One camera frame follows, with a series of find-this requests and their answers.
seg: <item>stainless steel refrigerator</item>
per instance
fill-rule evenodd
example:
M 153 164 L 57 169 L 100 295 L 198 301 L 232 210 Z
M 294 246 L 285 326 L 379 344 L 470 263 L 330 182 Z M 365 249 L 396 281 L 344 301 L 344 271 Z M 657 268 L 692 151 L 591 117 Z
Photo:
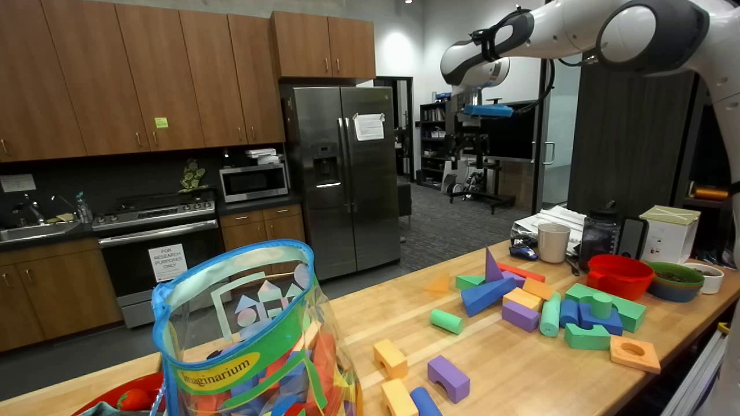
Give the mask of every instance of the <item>stainless steel refrigerator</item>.
M 283 89 L 294 189 L 318 279 L 397 260 L 390 87 Z

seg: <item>red bowl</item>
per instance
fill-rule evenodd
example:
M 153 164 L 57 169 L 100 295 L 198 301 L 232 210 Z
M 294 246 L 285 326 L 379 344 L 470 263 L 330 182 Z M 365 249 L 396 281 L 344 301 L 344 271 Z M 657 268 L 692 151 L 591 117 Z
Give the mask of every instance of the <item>red bowl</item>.
M 598 290 L 607 290 L 629 301 L 640 297 L 649 281 L 654 279 L 654 271 L 646 263 L 618 256 L 618 255 L 597 255 L 587 260 L 587 286 Z

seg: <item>robotic arm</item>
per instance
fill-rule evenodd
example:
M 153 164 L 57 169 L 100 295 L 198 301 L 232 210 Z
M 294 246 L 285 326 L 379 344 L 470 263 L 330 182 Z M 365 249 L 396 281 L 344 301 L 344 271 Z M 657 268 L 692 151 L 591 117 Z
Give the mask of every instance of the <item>robotic arm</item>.
M 499 23 L 454 43 L 441 77 L 457 89 L 478 89 L 502 77 L 470 77 L 508 55 L 566 58 L 591 52 L 607 70 L 696 72 L 713 96 L 730 166 L 735 221 L 733 260 L 740 265 L 740 8 L 730 0 L 553 0 L 515 8 Z M 718 382 L 702 413 L 740 413 L 740 304 Z

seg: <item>cardboard box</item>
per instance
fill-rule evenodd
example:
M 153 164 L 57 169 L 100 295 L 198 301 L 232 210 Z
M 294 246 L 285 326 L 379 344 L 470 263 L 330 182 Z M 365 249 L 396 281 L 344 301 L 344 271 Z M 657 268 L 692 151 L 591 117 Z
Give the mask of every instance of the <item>cardboard box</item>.
M 694 249 L 699 210 L 653 205 L 640 215 L 648 221 L 643 260 L 686 260 Z

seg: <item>microwave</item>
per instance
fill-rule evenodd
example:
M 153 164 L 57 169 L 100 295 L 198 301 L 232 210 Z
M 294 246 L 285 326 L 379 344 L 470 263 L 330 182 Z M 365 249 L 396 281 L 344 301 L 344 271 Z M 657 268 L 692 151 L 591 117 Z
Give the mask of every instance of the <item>microwave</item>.
M 285 164 L 225 166 L 220 182 L 225 204 L 285 196 L 291 189 Z

